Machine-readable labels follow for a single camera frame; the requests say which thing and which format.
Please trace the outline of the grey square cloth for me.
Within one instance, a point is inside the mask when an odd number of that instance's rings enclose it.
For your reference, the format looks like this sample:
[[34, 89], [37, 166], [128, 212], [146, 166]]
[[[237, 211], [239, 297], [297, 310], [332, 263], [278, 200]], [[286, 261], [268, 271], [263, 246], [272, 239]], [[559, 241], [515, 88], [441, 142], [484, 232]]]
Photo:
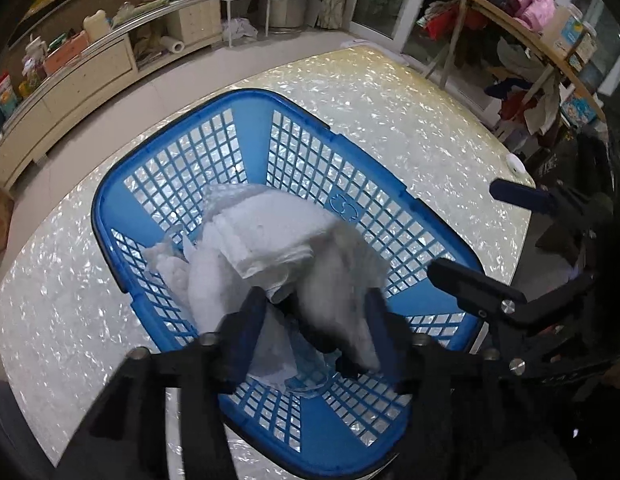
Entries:
[[368, 289], [385, 287], [388, 261], [343, 221], [313, 240], [312, 248], [314, 257], [296, 284], [301, 312], [316, 328], [349, 342], [366, 370], [378, 370], [364, 299]]

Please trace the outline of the white cloth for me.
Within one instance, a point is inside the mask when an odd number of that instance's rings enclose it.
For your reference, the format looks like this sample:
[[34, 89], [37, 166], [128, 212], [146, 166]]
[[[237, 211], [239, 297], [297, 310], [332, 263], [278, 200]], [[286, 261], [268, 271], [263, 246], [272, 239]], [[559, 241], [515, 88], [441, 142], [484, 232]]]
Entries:
[[339, 219], [322, 206], [262, 184], [203, 189], [201, 241], [277, 304], [291, 294], [314, 257], [313, 240]]

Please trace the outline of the white rectangular sponge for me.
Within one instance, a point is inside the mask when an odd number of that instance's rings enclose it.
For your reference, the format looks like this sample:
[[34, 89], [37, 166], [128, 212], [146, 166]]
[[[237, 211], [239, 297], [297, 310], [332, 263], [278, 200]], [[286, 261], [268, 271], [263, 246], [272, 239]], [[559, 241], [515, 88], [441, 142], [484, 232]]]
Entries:
[[267, 387], [285, 392], [286, 382], [293, 379], [297, 373], [296, 358], [285, 318], [269, 304], [255, 345], [249, 376]]

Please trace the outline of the white fluffy woven pouch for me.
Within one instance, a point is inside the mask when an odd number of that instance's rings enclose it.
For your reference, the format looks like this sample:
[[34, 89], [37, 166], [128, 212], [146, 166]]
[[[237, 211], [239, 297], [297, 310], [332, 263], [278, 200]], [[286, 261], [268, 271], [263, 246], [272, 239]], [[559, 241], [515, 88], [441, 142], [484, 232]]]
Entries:
[[178, 250], [170, 237], [140, 251], [146, 271], [157, 274], [171, 296], [191, 315], [198, 333], [216, 332], [249, 292], [248, 284], [217, 248], [183, 239]]

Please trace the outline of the cream long tv cabinet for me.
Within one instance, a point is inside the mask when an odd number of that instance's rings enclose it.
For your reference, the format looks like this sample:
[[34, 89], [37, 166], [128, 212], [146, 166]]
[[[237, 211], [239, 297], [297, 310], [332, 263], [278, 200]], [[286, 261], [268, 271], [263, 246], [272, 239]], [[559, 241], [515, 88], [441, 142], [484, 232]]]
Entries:
[[[161, 36], [180, 39], [172, 54]], [[109, 32], [47, 77], [0, 133], [0, 188], [9, 191], [72, 128], [120, 92], [184, 56], [222, 40], [221, 0], [180, 0], [139, 15]]]

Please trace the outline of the white paper roll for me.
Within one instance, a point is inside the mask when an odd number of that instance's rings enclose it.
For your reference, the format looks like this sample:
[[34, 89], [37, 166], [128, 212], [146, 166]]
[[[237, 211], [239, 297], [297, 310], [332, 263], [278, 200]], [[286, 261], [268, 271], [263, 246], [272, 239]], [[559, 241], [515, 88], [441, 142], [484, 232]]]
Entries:
[[159, 40], [160, 46], [172, 54], [180, 54], [185, 49], [182, 40], [170, 36], [161, 36]]

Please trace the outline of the red white carton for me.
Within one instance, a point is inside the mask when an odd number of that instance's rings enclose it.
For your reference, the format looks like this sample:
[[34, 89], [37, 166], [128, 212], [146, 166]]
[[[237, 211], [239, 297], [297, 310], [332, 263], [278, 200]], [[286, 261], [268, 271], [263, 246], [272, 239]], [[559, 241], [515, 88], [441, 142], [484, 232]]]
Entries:
[[0, 125], [3, 125], [19, 104], [18, 96], [14, 92], [11, 79], [8, 73], [0, 76]]

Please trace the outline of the pink box on cabinet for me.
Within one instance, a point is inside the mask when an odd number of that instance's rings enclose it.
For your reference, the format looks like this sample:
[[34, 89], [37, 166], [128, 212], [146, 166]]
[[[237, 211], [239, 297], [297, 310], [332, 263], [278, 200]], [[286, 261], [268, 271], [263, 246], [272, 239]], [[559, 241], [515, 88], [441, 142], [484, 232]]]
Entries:
[[52, 76], [71, 60], [79, 56], [89, 46], [89, 38], [85, 30], [64, 42], [59, 48], [47, 55], [44, 61], [45, 72]]

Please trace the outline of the cream plastic jug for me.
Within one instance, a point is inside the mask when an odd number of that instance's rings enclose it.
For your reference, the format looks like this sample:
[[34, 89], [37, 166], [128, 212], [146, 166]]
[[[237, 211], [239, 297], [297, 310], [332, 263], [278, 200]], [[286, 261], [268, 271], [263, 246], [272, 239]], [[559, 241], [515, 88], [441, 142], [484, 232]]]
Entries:
[[107, 36], [111, 32], [111, 25], [106, 12], [99, 9], [94, 14], [87, 15], [83, 20], [83, 30], [91, 44]]

